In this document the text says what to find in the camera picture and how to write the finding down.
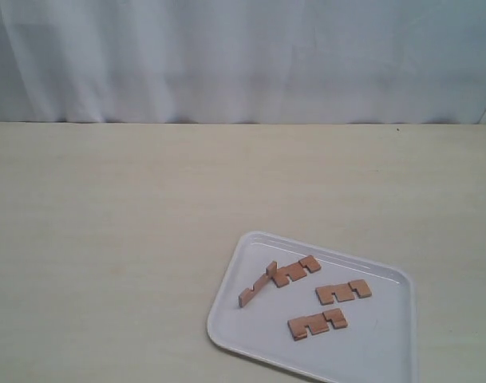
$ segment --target white fabric backdrop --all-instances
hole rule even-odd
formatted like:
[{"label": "white fabric backdrop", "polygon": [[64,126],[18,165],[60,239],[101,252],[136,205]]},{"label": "white fabric backdrop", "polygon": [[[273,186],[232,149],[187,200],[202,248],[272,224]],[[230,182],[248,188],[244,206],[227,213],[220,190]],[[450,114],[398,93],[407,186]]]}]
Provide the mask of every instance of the white fabric backdrop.
[{"label": "white fabric backdrop", "polygon": [[0,0],[0,120],[486,122],[486,0]]}]

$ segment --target white tray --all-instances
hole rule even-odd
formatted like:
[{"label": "white tray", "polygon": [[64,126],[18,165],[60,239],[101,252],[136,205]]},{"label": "white tray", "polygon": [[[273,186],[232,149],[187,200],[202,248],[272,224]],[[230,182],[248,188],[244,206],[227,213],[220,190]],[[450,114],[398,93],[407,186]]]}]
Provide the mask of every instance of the white tray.
[{"label": "white tray", "polygon": [[[273,260],[286,266],[313,255],[322,269],[277,288],[271,281],[245,306],[238,296]],[[365,279],[370,298],[321,306],[315,287]],[[287,321],[341,308],[349,326],[295,342]],[[403,272],[263,232],[239,241],[211,312],[207,332],[224,349],[333,383],[416,383],[413,281]]]}]

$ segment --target table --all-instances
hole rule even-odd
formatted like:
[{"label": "table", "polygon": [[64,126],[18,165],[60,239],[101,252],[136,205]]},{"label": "table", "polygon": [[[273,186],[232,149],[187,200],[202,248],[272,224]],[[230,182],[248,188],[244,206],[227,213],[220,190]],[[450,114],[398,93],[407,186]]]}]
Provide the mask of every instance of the table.
[{"label": "table", "polygon": [[206,334],[263,230],[417,283],[421,381],[486,382],[486,125],[0,124],[0,382],[293,382]]}]

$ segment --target curtain fold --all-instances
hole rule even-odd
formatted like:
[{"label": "curtain fold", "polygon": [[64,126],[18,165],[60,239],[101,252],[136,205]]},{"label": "curtain fold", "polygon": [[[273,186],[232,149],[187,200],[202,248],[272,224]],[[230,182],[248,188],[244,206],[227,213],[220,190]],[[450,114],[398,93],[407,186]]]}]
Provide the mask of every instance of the curtain fold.
[{"label": "curtain fold", "polygon": [[0,0],[0,120],[486,123],[486,0]]}]

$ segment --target white curtain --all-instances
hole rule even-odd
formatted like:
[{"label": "white curtain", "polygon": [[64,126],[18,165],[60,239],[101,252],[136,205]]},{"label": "white curtain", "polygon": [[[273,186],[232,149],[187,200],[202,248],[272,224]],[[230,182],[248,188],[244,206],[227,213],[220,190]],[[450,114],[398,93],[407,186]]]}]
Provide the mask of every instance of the white curtain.
[{"label": "white curtain", "polygon": [[486,0],[0,0],[0,120],[486,122]]}]

